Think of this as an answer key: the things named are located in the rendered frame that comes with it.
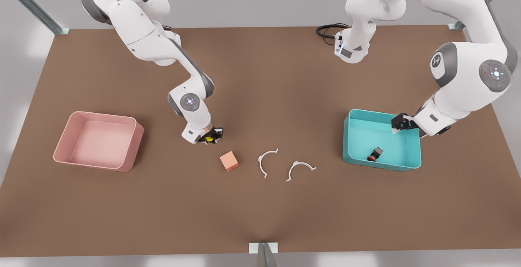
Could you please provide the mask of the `blue storage box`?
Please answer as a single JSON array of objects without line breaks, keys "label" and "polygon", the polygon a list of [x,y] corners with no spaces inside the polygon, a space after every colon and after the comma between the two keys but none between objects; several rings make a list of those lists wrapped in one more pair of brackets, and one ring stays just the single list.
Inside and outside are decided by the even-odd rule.
[{"label": "blue storage box", "polygon": [[[342,158],[344,162],[406,172],[422,165],[419,129],[401,130],[393,135],[393,114],[353,109],[344,121]],[[376,162],[367,156],[374,148],[383,150]]]}]

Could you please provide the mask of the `pink storage box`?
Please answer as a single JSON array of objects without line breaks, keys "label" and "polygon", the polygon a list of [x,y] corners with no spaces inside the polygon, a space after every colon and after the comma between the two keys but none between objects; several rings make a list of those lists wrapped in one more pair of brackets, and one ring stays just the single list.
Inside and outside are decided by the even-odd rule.
[{"label": "pink storage box", "polygon": [[76,111],[67,121],[53,154],[73,166],[130,172],[144,134],[133,117]]}]

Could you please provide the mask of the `orange cube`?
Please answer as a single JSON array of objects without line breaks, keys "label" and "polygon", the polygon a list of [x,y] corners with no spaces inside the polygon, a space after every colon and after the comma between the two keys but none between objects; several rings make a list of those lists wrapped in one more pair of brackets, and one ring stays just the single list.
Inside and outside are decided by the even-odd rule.
[{"label": "orange cube", "polygon": [[223,166],[227,172],[230,172],[239,166],[239,162],[237,161],[232,151],[220,156],[220,161],[223,163]]}]

